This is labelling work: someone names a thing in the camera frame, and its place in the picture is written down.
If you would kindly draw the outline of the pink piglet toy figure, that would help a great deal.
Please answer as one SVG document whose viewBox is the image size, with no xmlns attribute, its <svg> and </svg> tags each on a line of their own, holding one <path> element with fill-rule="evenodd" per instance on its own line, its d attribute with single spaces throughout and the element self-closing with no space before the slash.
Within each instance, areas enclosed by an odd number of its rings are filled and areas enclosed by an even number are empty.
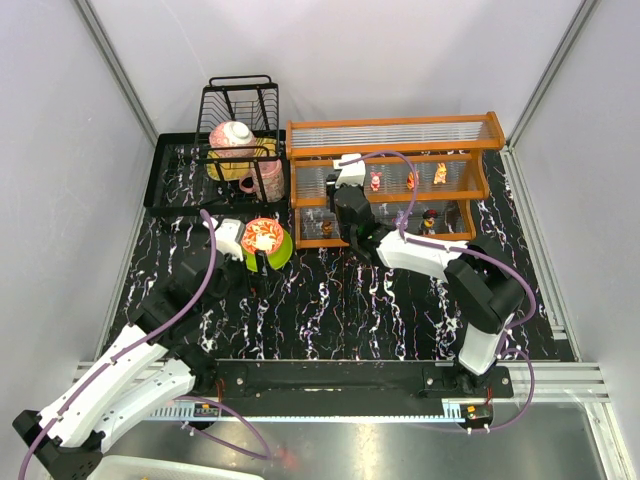
<svg viewBox="0 0 640 480">
<path fill-rule="evenodd" d="M 370 179 L 370 189 L 373 192 L 378 192 L 381 186 L 381 176 L 382 173 L 381 172 L 371 172 L 371 179 Z"/>
</svg>

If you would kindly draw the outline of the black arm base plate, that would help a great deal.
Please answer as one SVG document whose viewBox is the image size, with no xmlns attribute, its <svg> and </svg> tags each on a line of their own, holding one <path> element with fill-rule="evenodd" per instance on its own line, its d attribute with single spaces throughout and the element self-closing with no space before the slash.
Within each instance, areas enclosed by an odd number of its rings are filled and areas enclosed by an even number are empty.
<svg viewBox="0 0 640 480">
<path fill-rule="evenodd" d="M 223 398 L 266 391 L 399 390 L 427 398 L 511 399 L 509 370 L 474 376 L 451 362 L 391 360 L 230 360 L 208 364 L 195 391 Z"/>
</svg>

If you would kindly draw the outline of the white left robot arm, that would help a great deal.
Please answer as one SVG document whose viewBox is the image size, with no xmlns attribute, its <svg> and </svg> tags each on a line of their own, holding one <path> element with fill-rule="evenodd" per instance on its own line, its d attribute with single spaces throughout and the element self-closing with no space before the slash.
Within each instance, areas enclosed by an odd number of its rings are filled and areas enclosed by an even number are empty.
<svg viewBox="0 0 640 480">
<path fill-rule="evenodd" d="M 216 360 L 185 338 L 214 303 L 245 288 L 243 262 L 216 248 L 187 257 L 146 295 L 109 349 L 64 394 L 25 410 L 13 428 L 55 479 L 85 479 L 117 439 L 154 410 L 183 396 L 223 393 Z"/>
</svg>

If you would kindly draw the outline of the brown haired small toy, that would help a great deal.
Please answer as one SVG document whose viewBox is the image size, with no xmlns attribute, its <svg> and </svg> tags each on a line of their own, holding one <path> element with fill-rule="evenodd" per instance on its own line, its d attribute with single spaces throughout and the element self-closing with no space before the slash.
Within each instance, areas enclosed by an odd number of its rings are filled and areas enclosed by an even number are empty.
<svg viewBox="0 0 640 480">
<path fill-rule="evenodd" d="M 334 226 L 331 220 L 324 220 L 321 224 L 322 237 L 330 239 L 333 235 Z"/>
</svg>

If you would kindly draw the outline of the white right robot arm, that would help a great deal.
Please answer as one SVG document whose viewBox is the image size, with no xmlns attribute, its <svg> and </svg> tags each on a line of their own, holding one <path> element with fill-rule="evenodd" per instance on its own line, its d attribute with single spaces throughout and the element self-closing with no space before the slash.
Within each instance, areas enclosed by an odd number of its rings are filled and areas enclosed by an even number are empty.
<svg viewBox="0 0 640 480">
<path fill-rule="evenodd" d="M 340 238 L 361 261 L 442 281 L 457 304 L 466 332 L 458 363 L 481 376 L 494 365 L 505 327 L 524 300 L 533 301 L 523 277 L 488 237 L 443 241 L 401 232 L 376 219 L 363 187 L 336 173 L 326 179 L 329 209 Z"/>
</svg>

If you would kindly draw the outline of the yellow bear toy figure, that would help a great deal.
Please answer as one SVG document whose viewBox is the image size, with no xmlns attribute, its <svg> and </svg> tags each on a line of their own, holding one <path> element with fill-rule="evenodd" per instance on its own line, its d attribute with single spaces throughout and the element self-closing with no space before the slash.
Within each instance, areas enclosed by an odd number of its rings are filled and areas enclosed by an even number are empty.
<svg viewBox="0 0 640 480">
<path fill-rule="evenodd" d="M 418 172 L 410 171 L 406 179 L 406 187 L 409 191 L 414 192 L 420 182 L 420 175 Z"/>
</svg>

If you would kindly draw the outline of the brown rabbit toy figure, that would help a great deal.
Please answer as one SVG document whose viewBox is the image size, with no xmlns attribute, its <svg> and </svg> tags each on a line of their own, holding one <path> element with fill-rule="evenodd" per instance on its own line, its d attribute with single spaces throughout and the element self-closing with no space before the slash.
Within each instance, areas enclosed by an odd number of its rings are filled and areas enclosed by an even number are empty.
<svg viewBox="0 0 640 480">
<path fill-rule="evenodd" d="M 445 163 L 438 163 L 434 174 L 433 184 L 444 185 L 447 183 L 447 166 Z"/>
</svg>

